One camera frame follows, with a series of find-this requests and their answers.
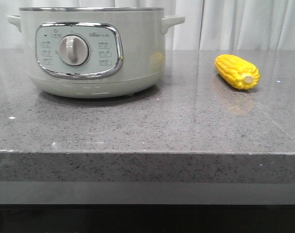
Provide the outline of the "white pleated curtain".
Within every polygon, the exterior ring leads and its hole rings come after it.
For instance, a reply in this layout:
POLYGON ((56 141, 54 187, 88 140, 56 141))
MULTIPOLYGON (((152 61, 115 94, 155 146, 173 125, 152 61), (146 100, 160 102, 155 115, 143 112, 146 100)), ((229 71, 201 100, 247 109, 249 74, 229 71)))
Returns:
POLYGON ((22 47, 7 21, 21 7, 161 7, 186 18, 169 50, 295 50, 295 0, 0 0, 0 49, 22 47))

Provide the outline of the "yellow corn cob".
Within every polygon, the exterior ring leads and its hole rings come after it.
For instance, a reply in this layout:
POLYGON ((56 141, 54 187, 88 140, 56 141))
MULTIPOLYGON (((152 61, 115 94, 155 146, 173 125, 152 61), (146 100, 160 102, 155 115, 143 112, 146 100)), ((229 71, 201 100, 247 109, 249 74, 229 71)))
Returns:
POLYGON ((238 90, 254 88, 260 81, 260 71, 251 62, 232 54, 215 58, 215 67, 221 77, 238 90))

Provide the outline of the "pale green electric cooking pot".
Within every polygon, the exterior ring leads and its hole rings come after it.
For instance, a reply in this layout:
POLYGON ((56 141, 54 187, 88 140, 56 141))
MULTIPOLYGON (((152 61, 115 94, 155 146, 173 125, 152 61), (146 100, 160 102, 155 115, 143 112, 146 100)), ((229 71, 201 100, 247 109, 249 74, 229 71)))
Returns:
POLYGON ((165 35, 185 21, 163 8, 136 7, 23 7, 7 19, 22 33, 33 83, 80 99, 153 86, 165 70, 165 35))

